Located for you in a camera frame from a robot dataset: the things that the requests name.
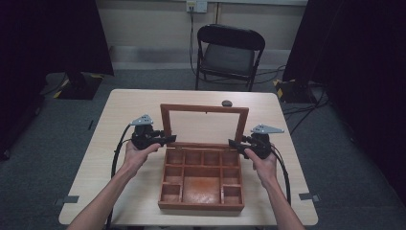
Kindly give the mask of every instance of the wall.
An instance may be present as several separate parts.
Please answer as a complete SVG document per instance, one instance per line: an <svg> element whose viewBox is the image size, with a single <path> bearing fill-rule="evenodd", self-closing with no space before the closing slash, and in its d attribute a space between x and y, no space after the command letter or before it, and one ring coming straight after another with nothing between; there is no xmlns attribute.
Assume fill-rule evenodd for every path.
<svg viewBox="0 0 406 230"><path fill-rule="evenodd" d="M220 24L259 32L266 41L263 59L285 62L301 23L305 4L303 0L284 1L288 4L209 2L207 13L193 15L194 47L198 28L217 20ZM186 12L185 1L104 0L98 1L98 6L110 46L189 51L191 16Z"/></svg>

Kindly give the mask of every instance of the box lid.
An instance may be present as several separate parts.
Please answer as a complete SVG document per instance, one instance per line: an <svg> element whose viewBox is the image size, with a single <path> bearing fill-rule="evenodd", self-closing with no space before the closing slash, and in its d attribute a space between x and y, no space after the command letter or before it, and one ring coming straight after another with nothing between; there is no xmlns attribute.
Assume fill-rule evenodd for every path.
<svg viewBox="0 0 406 230"><path fill-rule="evenodd" d="M248 107L161 104L166 136L177 135L168 147L227 149L228 140L241 142Z"/></svg>

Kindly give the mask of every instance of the table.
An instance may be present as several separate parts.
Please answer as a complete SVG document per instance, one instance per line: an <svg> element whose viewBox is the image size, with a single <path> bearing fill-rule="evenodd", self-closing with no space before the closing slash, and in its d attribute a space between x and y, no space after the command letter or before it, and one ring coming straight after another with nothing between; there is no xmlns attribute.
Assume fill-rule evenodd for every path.
<svg viewBox="0 0 406 230"><path fill-rule="evenodd" d="M285 133L271 135L271 142L282 154L291 184L292 207L304 225L314 225L318 217L311 199L301 200L308 193L295 148L290 138L276 95L252 92L214 92L177 90L116 89L108 98L89 147L83 157L69 196L79 196L77 203L64 204L59 216L62 224L73 218L110 180L114 150L125 127L134 119L148 114L154 129L163 129L160 104L218 105L229 100L235 107L249 107L244 135L258 124L278 127ZM133 129L126 134L130 138ZM241 212L161 210L158 207L166 148L149 155L138 174L127 184L114 207L112 224L143 226L262 226L276 225L265 189L260 185L252 162L241 157L245 208ZM120 153L118 168L124 160ZM281 167L278 179L285 190Z"/></svg>

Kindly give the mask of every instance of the hand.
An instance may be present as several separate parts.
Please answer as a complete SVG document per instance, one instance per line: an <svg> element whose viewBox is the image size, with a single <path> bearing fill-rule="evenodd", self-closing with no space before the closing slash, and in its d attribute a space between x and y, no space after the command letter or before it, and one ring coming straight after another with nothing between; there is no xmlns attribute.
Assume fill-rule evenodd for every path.
<svg viewBox="0 0 406 230"><path fill-rule="evenodd" d="M157 151L161 147L160 144L150 145L148 148L138 150L131 141L128 141L125 146L125 158L122 168L128 169L131 178L137 174L137 171L147 161L148 155Z"/></svg>
<svg viewBox="0 0 406 230"><path fill-rule="evenodd" d="M245 149L245 153L253 161L253 168L257 171L260 182L265 189L273 182L278 182L277 179L277 157L271 153L268 157L261 160L252 150Z"/></svg>

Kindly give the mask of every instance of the handheld controller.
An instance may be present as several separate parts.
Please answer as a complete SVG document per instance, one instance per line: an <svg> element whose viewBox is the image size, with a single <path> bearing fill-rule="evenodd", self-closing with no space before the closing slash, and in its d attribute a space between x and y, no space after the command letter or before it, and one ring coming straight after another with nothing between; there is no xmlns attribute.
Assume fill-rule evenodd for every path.
<svg viewBox="0 0 406 230"><path fill-rule="evenodd" d="M131 142L137 150L144 150L155 143L159 143L162 147L164 144L176 141L176 135L166 137L163 130L154 130L153 122L148 115L134 120L131 124L135 126Z"/></svg>
<svg viewBox="0 0 406 230"><path fill-rule="evenodd" d="M273 145L269 141L269 133L282 133L283 129L258 125L251 130L253 133L251 136L242 136L243 143L249 143L250 145L243 145L237 143L234 140L229 139L229 146L237 149L237 152L242 154L245 159L248 159L247 154L244 152L245 149L252 150L260 159L265 159L269 156L273 150Z"/></svg>

